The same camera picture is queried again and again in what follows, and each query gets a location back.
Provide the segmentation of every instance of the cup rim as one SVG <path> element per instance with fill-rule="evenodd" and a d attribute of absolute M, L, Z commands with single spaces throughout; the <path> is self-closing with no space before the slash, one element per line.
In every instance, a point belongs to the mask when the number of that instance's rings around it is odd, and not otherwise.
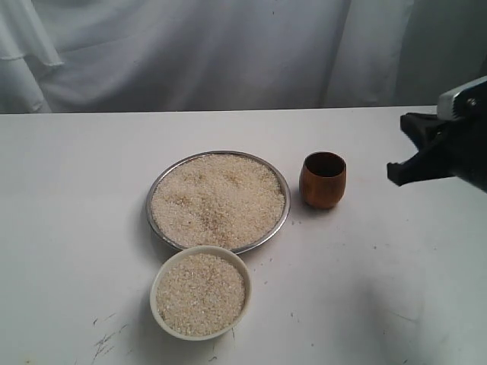
<path fill-rule="evenodd" d="M 340 167 L 340 172 L 335 174 L 335 175 L 332 175 L 332 176 L 322 176 L 322 175 L 318 175 L 317 173 L 314 173 L 308 166 L 308 161 L 311 157 L 313 156 L 317 156 L 319 154 L 322 154 L 322 155 L 326 155 L 326 156 L 329 156 L 329 157 L 333 157 L 335 158 L 337 161 L 339 161 L 341 163 L 341 167 Z M 329 152 L 329 151 L 318 151 L 318 152 L 313 152 L 312 154 L 308 154 L 306 156 L 306 158 L 304 159 L 304 162 L 303 162 L 303 166 L 304 168 L 306 168 L 306 170 L 308 171 L 308 173 L 312 174 L 313 176 L 315 177 L 318 177 L 320 179 L 335 179 L 336 177 L 339 177 L 341 176 L 343 173 L 346 172 L 347 170 L 347 164 L 345 162 L 345 160 L 343 159 L 343 157 L 339 156 L 338 154 L 335 154 L 333 152 Z"/>

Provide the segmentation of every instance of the bowl rim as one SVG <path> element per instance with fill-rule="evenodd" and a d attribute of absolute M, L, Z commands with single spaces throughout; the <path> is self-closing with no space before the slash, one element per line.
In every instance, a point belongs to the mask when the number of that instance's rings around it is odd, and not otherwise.
<path fill-rule="evenodd" d="M 164 276 L 164 274 L 167 270 L 169 270 L 171 267 L 173 267 L 175 264 L 177 264 L 182 259 L 184 259 L 188 256 L 198 255 L 199 253 L 206 253 L 209 255 L 221 257 L 223 260 L 230 263 L 231 265 L 233 265 L 238 270 L 238 272 L 242 275 L 243 282 L 245 285 L 245 301 L 243 302 L 243 307 L 242 307 L 242 310 L 240 311 L 240 314 L 229 326 L 221 329 L 218 332 L 212 333 L 210 335 L 197 336 L 196 337 L 196 336 L 183 335 L 177 331 L 174 331 L 171 327 L 169 327 L 169 325 L 166 324 L 166 322 L 162 318 L 162 315 L 158 311 L 156 294 L 158 291 L 158 286 L 162 280 L 162 277 Z M 205 340 L 209 340 L 212 338 L 217 338 L 218 336 L 223 335 L 225 332 L 228 332 L 233 327 L 235 327 L 242 320 L 244 315 L 246 314 L 249 303 L 250 303 L 251 295 L 252 295 L 252 282 L 250 279 L 250 272 L 249 272 L 249 269 L 247 268 L 247 266 L 245 265 L 245 262 L 240 257 L 238 257 L 236 254 L 234 254 L 232 251 L 230 251 L 228 249 L 224 249 L 222 247 L 218 247 L 218 246 L 196 246 L 196 247 L 191 247 L 189 249 L 185 249 L 181 252 L 178 252 L 176 255 L 173 255 L 172 257 L 170 257 L 161 266 L 158 273 L 155 275 L 154 282 L 152 283 L 152 286 L 151 286 L 151 292 L 149 294 L 149 305 L 151 307 L 151 312 L 152 312 L 152 315 L 153 315 L 155 321 L 169 335 L 172 335 L 176 338 L 180 338 L 180 339 L 186 340 L 186 341 L 205 341 Z"/>
<path fill-rule="evenodd" d="M 241 156 L 241 157 L 246 157 L 250 158 L 251 160 L 255 160 L 258 163 L 261 163 L 262 165 L 268 167 L 277 177 L 277 180 L 279 181 L 279 185 L 281 187 L 281 193 L 284 195 L 284 207 L 282 209 L 282 214 L 277 223 L 274 225 L 274 227 L 266 233 L 264 236 L 262 236 L 259 240 L 249 243 L 248 245 L 242 246 L 242 247 L 237 247 L 236 249 L 231 249 L 233 253 L 240 255 L 241 253 L 244 253 L 246 251 L 249 251 L 251 249 L 255 249 L 256 247 L 264 244 L 268 240 L 270 240 L 284 225 L 284 222 L 288 218 L 289 215 L 289 210 L 291 208 L 291 192 L 289 190 L 288 183 L 286 182 L 286 179 L 284 176 L 269 162 L 266 160 L 254 156 L 252 154 L 248 154 L 245 152 L 239 152 L 239 151 L 207 151 L 207 152 L 201 152 L 199 154 L 194 154 L 192 156 L 183 158 L 182 160 L 177 161 L 170 167 L 168 167 L 161 175 L 157 177 L 157 179 L 152 183 L 151 188 L 149 189 L 149 193 L 147 194 L 147 198 L 145 200 L 145 213 L 147 215 L 147 219 L 149 222 L 149 225 L 151 226 L 152 231 L 155 233 L 157 237 L 159 237 L 163 242 L 165 242 L 167 245 L 169 245 L 171 248 L 177 250 L 177 251 L 182 251 L 185 249 L 188 249 L 188 247 L 185 247 L 183 245 L 180 245 L 179 243 L 173 241 L 171 238 L 166 236 L 161 230 L 159 230 L 158 225 L 155 223 L 155 219 L 152 216 L 152 210 L 151 210 L 151 203 L 152 203 L 152 198 L 155 193 L 155 189 L 158 187 L 159 183 L 162 181 L 164 177 L 169 175 L 173 170 L 178 168 L 179 166 L 190 162 L 191 160 L 195 160 L 200 157 L 204 156 L 209 156 L 212 154 L 233 154 L 236 156 Z"/>

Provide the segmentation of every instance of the white bowl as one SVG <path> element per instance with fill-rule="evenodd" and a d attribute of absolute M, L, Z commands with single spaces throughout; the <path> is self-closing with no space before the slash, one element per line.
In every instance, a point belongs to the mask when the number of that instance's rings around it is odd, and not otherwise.
<path fill-rule="evenodd" d="M 162 277 L 166 274 L 166 272 L 169 269 L 171 269 L 175 264 L 177 264 L 182 259 L 188 256 L 197 255 L 199 253 L 207 253 L 209 255 L 221 257 L 223 260 L 232 264 L 238 270 L 238 272 L 240 272 L 243 278 L 243 285 L 245 286 L 245 301 L 243 302 L 242 311 L 240 312 L 239 316 L 234 320 L 234 322 L 231 325 L 210 335 L 195 337 L 195 336 L 182 335 L 179 332 L 174 331 L 171 327 L 169 327 L 169 325 L 166 324 L 166 322 L 163 320 L 161 314 L 159 314 L 158 311 L 156 293 L 158 292 L 158 286 L 159 283 L 161 282 Z M 204 341 L 204 340 L 209 340 L 211 338 L 216 338 L 218 336 L 223 335 L 225 332 L 230 331 L 238 322 L 240 322 L 245 312 L 247 311 L 247 307 L 249 306 L 251 291 L 252 291 L 252 286 L 250 283 L 249 271 L 245 266 L 245 263 L 237 255 L 235 255 L 234 253 L 232 253 L 227 249 L 222 249 L 221 247 L 217 247 L 217 246 L 196 246 L 190 249 L 185 249 L 177 253 L 162 265 L 161 270 L 159 270 L 158 274 L 155 276 L 154 283 L 152 284 L 151 295 L 149 300 L 151 304 L 152 315 L 154 316 L 156 322 L 159 324 L 160 327 L 162 327 L 164 331 L 166 331 L 167 333 L 169 333 L 174 337 L 181 338 L 183 340 Z"/>

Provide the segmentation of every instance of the white curtain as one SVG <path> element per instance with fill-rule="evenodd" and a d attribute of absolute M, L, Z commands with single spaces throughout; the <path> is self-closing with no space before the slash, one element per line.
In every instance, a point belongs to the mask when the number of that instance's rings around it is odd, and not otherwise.
<path fill-rule="evenodd" d="M 487 54 L 483 0 L 0 0 L 0 12 L 8 112 L 431 104 Z"/>

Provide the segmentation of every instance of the uncooked rice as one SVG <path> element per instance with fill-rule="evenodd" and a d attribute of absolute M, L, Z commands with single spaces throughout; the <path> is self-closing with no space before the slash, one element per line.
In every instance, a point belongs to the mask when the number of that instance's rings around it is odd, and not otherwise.
<path fill-rule="evenodd" d="M 245 301 L 244 279 L 215 255 L 187 256 L 162 277 L 156 293 L 164 322 L 183 335 L 200 337 L 231 325 Z"/>
<path fill-rule="evenodd" d="M 283 209 L 277 176 L 232 154 L 179 166 L 161 180 L 151 201 L 159 230 L 185 247 L 236 249 L 254 243 L 275 226 Z"/>

